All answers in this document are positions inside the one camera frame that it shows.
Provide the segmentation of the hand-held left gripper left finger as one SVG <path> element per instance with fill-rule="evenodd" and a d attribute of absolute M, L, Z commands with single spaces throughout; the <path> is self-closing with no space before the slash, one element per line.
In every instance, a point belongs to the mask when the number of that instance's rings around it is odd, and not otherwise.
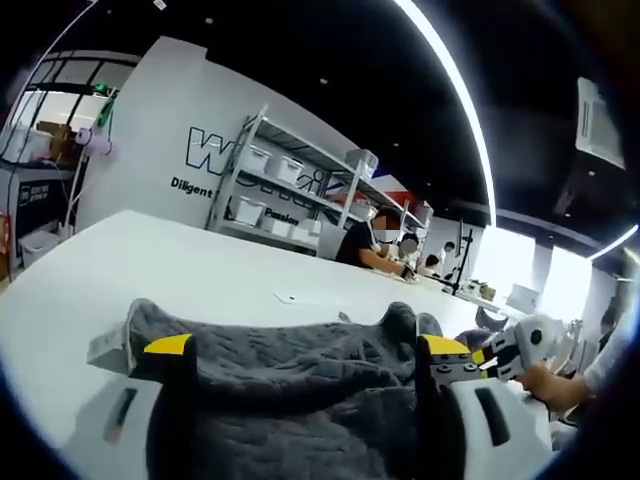
<path fill-rule="evenodd" d="M 88 363 L 116 377 L 85 403 L 61 449 L 82 479 L 184 479 L 197 383 L 193 335 L 158 338 L 138 353 L 107 337 Z"/>

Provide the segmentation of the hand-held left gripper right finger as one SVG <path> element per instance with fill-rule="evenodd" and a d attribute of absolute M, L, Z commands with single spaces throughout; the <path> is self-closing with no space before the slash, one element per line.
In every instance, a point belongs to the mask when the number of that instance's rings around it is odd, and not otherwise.
<path fill-rule="evenodd" d="M 415 392 L 417 479 L 534 479 L 553 457 L 545 406 L 455 340 L 416 338 Z"/>

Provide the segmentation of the person's right hand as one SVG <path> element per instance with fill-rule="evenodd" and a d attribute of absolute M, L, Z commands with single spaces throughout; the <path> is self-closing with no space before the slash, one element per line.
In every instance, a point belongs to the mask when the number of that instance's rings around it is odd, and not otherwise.
<path fill-rule="evenodd" d="M 535 363 L 516 380 L 523 388 L 551 410 L 560 411 L 565 406 L 566 379 L 549 371 L 544 364 Z"/>

